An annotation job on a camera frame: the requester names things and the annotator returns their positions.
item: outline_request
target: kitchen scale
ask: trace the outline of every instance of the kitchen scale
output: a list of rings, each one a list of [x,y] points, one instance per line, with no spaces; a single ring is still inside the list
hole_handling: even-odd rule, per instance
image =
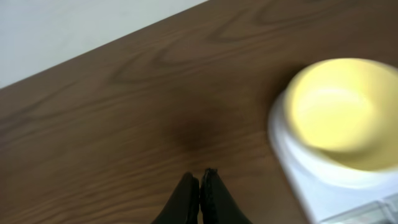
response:
[[[284,94],[281,94],[271,109],[269,138],[310,222],[398,223],[398,172],[390,174],[388,179],[345,179],[340,182],[315,175],[294,155],[298,147],[304,146],[293,137],[287,126],[283,99]]]

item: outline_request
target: yellow bowl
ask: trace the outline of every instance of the yellow bowl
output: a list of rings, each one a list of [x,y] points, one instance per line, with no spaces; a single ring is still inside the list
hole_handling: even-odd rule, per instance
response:
[[[398,165],[398,71],[358,58],[302,70],[284,101],[296,137],[329,159],[358,170]]]

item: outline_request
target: wooden table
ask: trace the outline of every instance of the wooden table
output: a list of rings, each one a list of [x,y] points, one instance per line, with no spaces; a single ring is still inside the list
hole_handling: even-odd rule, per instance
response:
[[[210,0],[1,90],[0,223],[150,223],[185,171],[207,167],[253,223],[306,223],[267,112],[310,63],[398,66],[397,11]]]

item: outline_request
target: white scale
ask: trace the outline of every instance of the white scale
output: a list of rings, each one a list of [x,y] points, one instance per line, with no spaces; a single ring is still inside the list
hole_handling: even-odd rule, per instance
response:
[[[353,189],[321,180],[292,155],[283,94],[269,117],[269,137],[282,168],[311,223],[398,223],[398,172],[379,185]]]

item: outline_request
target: brown wooden surface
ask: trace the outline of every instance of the brown wooden surface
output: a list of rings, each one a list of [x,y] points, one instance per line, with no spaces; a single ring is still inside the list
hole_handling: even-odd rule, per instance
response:
[[[319,60],[398,66],[397,11],[211,0],[0,90],[0,223],[150,223],[207,167],[253,223],[306,223],[265,134],[272,100]]]

